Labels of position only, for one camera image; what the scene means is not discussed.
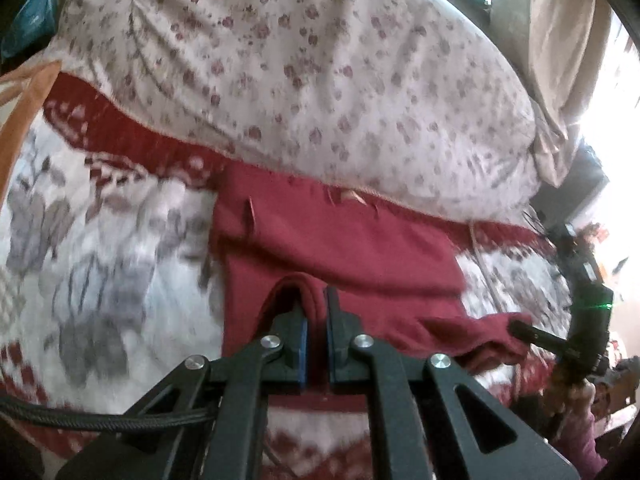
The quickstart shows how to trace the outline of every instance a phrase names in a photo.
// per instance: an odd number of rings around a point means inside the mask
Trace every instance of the thin cable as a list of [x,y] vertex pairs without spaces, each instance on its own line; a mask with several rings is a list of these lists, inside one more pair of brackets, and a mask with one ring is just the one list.
[[495,290],[494,283],[489,278],[489,271],[486,268],[486,264],[480,255],[480,251],[478,249],[478,241],[476,240],[476,231],[474,230],[474,223],[469,222],[469,233],[471,234],[471,246],[474,248],[474,254],[476,256],[476,260],[478,261],[478,267],[480,267],[480,272],[482,272],[482,276],[486,282],[486,286],[489,289],[489,294],[491,295],[492,300],[494,300],[494,307],[498,312],[505,312],[505,309],[502,307],[502,302],[498,297],[498,291]]
[[279,467],[292,478],[300,478],[294,473],[292,468],[290,468],[276,456],[276,454],[273,452],[273,449],[269,447],[269,444],[267,444],[266,441],[263,444],[262,452],[267,456],[269,460],[271,460],[271,463],[273,463],[274,466]]
[[74,431],[106,433],[143,433],[201,424],[214,418],[206,408],[188,412],[154,415],[106,415],[79,413],[37,406],[8,395],[0,395],[0,413],[38,426]]

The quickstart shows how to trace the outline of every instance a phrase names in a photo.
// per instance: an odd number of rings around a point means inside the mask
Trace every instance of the pink sleeve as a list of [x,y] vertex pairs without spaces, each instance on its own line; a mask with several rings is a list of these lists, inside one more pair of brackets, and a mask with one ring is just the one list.
[[607,463],[596,453],[593,423],[592,413],[587,418],[568,415],[560,438],[554,444],[556,450],[578,470],[582,480],[593,480]]

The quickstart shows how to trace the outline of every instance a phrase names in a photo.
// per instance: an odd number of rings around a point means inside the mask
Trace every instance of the bed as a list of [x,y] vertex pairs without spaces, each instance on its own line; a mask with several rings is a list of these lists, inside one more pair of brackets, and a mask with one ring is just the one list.
[[[527,312],[565,335],[568,291],[523,216],[540,118],[447,1],[68,0],[43,59],[62,72],[0,210],[9,393],[118,413],[188,355],[219,357],[207,241],[229,161],[443,219],[469,316]],[[478,380],[508,403],[549,363]],[[63,459],[94,437],[17,427]],[[271,447],[302,478],[370,475],[367,431],[362,413],[270,409]]]

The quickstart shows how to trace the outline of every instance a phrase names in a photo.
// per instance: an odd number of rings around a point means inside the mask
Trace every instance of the blue plastic bag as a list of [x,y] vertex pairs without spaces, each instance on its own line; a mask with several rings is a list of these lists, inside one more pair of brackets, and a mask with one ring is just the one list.
[[20,54],[40,38],[56,33],[56,0],[27,0],[7,30],[0,56],[2,60]]

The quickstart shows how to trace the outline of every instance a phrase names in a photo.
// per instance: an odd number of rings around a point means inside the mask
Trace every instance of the silver screw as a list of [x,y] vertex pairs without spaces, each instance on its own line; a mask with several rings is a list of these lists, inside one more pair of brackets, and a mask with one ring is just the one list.
[[205,363],[205,359],[201,355],[190,355],[184,360],[187,370],[200,370]]
[[449,368],[451,359],[446,354],[434,354],[431,356],[431,364],[434,368]]
[[367,334],[360,334],[353,338],[353,344],[358,348],[369,348],[373,346],[373,338]]
[[276,335],[266,335],[260,339],[260,344],[265,348],[277,348],[280,343],[280,338]]

